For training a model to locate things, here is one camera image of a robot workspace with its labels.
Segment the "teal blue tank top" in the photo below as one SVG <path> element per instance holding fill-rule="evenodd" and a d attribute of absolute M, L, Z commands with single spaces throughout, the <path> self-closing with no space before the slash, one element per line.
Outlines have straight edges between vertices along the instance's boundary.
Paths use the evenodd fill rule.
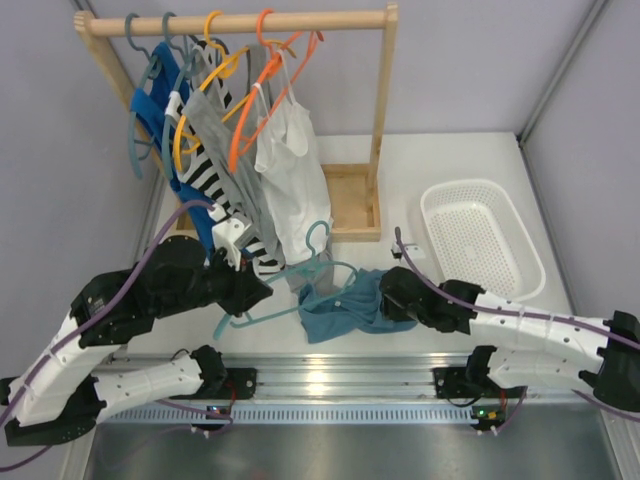
<path fill-rule="evenodd" d="M 353 285 L 329 298 L 311 285 L 298 294 L 299 316 L 309 344 L 319 344 L 359 330 L 366 334 L 391 334 L 412 330 L 410 317 L 393 321 L 383 314 L 380 282 L 387 270 L 361 269 Z"/>

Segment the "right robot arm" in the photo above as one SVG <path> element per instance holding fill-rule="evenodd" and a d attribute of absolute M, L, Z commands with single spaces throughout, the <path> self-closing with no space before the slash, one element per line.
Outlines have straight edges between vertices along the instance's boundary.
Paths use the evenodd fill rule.
<path fill-rule="evenodd" d="M 461 280 L 435 285 L 403 267 L 384 273 L 379 288 L 388 320 L 471 338 L 465 376 L 478 396 L 553 388 L 639 410 L 639 321 L 627 312 L 605 319 L 554 314 Z"/>

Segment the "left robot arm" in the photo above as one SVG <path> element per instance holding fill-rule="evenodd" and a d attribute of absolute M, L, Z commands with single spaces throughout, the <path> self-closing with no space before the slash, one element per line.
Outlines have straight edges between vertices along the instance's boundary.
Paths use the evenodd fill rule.
<path fill-rule="evenodd" d="M 128 270 L 94 277 L 71 302 L 49 346 L 23 375 L 1 382 L 11 447 L 71 442 L 131 408 L 166 398 L 213 399 L 225 388 L 222 356 L 204 345 L 154 367 L 96 374 L 110 354 L 166 317 L 218 305 L 240 316 L 272 296 L 250 261 L 228 264 L 199 241 L 171 236 Z"/>

